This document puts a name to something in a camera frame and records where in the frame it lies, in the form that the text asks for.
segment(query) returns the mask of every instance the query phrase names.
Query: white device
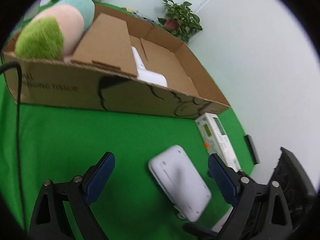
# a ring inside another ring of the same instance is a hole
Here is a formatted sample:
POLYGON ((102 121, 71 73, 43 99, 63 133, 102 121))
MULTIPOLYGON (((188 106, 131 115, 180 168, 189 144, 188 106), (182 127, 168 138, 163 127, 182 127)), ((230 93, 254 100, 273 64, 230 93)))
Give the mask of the white device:
POLYGON ((148 82, 148 83, 153 83, 157 84, 163 87, 168 87, 167 80, 165 77, 159 73, 147 70, 144 66, 143 61, 141 60, 141 57, 135 47, 132 48, 132 53, 134 56, 134 61, 136 63, 137 71, 138 71, 138 76, 137 79, 148 82))
POLYGON ((149 169, 164 190, 178 217, 197 221, 211 200, 211 192, 186 152, 174 145, 149 161, 149 169))
POLYGON ((238 172, 241 167, 220 119, 216 114, 204 113, 196 119, 208 155, 217 153, 226 166, 238 172))

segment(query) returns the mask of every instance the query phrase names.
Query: open cardboard box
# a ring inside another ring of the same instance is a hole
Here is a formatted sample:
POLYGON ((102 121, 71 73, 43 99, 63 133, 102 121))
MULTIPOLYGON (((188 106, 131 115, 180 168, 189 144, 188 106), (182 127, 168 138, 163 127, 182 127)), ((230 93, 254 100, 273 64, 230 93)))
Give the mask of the open cardboard box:
MULTIPOLYGON (((72 63, 14 55, 14 36, 3 62, 22 68, 21 102, 195 119, 229 107, 212 78, 184 42, 167 31, 115 9, 96 4, 95 20, 76 48, 72 63), (131 46, 146 69, 162 74, 168 88, 136 79, 131 46)), ((17 97, 14 69, 5 73, 17 97)))

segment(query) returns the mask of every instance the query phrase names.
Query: green plush toy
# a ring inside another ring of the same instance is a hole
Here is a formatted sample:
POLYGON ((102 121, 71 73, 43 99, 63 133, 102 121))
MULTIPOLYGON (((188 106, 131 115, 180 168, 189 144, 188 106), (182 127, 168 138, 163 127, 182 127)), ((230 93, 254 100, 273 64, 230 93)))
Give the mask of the green plush toy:
POLYGON ((38 19, 21 32, 16 42, 15 54, 26 58, 61 59, 63 40, 55 17, 38 19))
POLYGON ((91 0, 62 0, 41 11, 21 31, 18 57, 67 61, 94 17, 91 0))

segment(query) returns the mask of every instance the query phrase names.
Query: blue gripper pad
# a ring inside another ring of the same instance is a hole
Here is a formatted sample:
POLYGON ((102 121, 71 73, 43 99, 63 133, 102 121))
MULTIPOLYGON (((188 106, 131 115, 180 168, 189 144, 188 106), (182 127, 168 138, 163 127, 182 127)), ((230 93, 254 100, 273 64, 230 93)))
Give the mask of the blue gripper pad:
POLYGON ((209 172, 211 174, 211 177, 218 185, 224 200, 234 207, 238 202, 236 197, 236 186, 232 183, 231 179, 229 178, 217 158, 219 158, 217 154, 211 154, 209 156, 209 172))
POLYGON ((101 191, 103 190, 115 167, 115 163, 115 156, 113 153, 109 152, 102 163, 97 164, 99 166, 86 186, 86 196, 84 201, 88 206, 98 200, 101 191))

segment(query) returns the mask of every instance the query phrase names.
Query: plant pot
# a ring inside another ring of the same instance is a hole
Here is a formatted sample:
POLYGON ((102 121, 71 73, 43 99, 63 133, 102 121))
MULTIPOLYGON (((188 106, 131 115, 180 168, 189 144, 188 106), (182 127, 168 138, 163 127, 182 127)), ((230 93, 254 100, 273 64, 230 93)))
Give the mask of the plant pot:
POLYGON ((179 28, 179 24, 176 19, 167 19, 163 25, 163 28, 169 32, 173 30, 177 30, 179 28))

